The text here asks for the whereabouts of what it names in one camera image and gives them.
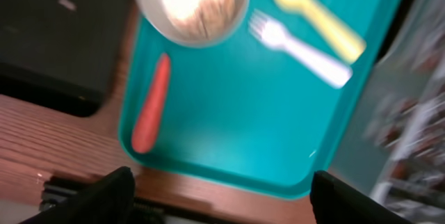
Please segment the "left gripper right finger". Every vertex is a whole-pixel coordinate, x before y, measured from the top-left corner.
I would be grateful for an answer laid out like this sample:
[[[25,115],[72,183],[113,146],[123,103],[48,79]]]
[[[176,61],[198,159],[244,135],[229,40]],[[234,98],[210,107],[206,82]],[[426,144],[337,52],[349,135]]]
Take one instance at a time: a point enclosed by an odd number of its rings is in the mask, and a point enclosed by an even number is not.
[[[309,195],[317,224],[411,224],[324,170]]]

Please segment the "yellow plastic spoon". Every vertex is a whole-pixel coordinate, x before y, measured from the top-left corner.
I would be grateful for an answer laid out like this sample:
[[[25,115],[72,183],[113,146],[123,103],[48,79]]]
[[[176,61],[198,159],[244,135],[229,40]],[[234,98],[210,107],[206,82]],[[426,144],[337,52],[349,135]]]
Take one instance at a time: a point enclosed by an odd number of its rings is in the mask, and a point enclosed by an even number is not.
[[[346,62],[354,63],[364,53],[366,43],[362,37],[318,0],[274,1],[282,10],[300,13]]]

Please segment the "grey bowl with rice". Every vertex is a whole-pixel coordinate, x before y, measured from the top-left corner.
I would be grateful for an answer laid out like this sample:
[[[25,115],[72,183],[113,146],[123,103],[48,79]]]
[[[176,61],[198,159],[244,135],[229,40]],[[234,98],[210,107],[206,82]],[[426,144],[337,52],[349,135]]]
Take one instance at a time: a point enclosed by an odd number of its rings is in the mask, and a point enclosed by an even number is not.
[[[250,0],[136,0],[143,17],[165,38],[186,47],[216,45],[245,19]]]

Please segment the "white plastic fork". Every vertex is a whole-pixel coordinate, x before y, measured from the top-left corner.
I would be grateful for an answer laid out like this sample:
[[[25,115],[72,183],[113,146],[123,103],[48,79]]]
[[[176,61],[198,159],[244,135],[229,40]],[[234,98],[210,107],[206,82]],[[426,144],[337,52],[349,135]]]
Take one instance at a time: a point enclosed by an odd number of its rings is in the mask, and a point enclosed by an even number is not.
[[[254,10],[248,24],[251,34],[264,46],[292,56],[333,88],[343,88],[353,76],[350,67],[295,38],[283,23],[260,10]]]

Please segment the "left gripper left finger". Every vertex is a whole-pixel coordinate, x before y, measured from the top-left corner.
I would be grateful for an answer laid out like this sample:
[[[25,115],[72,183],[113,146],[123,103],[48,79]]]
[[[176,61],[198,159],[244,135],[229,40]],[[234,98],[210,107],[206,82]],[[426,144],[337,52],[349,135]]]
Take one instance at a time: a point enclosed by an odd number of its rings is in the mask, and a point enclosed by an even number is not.
[[[131,169],[123,166],[21,224],[124,224],[132,212],[135,188]]]

